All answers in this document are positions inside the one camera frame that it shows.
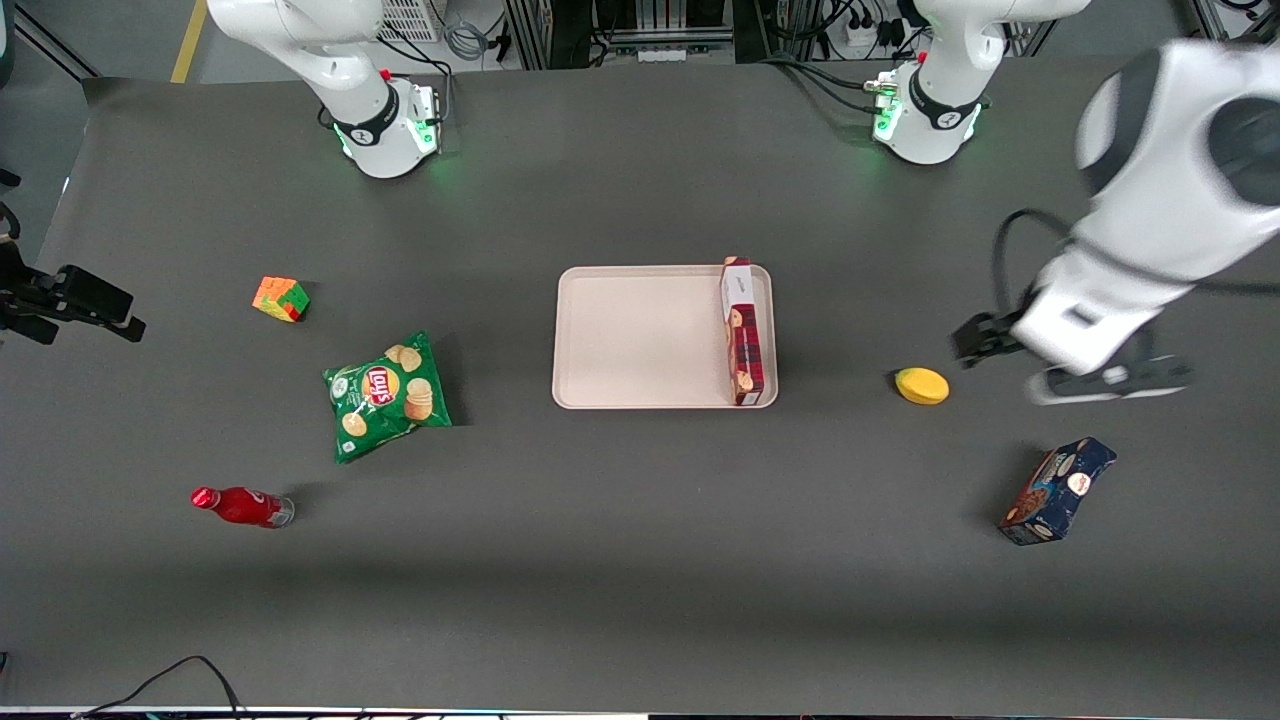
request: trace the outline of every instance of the electrical outlet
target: electrical outlet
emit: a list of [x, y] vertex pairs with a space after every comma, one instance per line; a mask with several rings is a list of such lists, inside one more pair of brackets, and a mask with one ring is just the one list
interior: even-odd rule
[[868, 28], [845, 26], [845, 45], [856, 55], [850, 59], [861, 60], [863, 55], [876, 46], [876, 26]]

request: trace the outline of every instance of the chip bag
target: chip bag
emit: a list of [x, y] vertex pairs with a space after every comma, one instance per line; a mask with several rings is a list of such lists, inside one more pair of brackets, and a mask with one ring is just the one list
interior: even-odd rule
[[408, 336], [372, 363], [325, 370], [324, 379], [338, 415], [334, 459], [339, 464], [422, 425], [453, 424], [426, 332]]

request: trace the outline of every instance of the soda bottle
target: soda bottle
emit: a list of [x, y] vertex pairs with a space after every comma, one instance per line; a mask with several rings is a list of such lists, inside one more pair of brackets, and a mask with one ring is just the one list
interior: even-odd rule
[[191, 503], [201, 510], [212, 510], [223, 520], [241, 525], [283, 528], [293, 520], [292, 500], [244, 487], [198, 487], [191, 493]]

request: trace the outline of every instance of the gray table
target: gray table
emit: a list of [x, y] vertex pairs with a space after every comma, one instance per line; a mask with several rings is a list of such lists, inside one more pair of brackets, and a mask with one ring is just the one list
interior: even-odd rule
[[[1171, 307], [1202, 379], [1164, 400], [1034, 407], [1033, 359], [948, 356], [997, 222], [1085, 209], [1073, 129], [1117, 64], [1009, 63], [938, 168], [772, 68], [467, 76], [448, 152], [390, 182], [300, 83], [92, 86], [41, 261], [132, 290], [150, 331], [0, 356], [0, 701], [204, 652], [251, 705], [1275, 717], [1276, 306]], [[1029, 278], [1052, 241], [1016, 237]], [[730, 252], [773, 274], [777, 405], [552, 402], [561, 272]], [[312, 283], [305, 324], [250, 307], [264, 274]], [[466, 427], [334, 465], [320, 372], [419, 328]], [[952, 400], [891, 395], [906, 364]], [[1037, 452], [1085, 434], [1120, 461], [1073, 536], [1000, 537]], [[302, 519], [223, 524], [186, 506], [202, 483]], [[219, 702], [195, 670], [148, 692]]]

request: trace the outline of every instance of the tray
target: tray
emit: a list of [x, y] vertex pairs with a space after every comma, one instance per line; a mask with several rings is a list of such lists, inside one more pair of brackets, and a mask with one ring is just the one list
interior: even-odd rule
[[758, 410], [778, 397], [773, 284], [751, 266], [765, 389], [730, 393], [719, 265], [570, 268], [559, 279], [552, 397], [568, 410]]

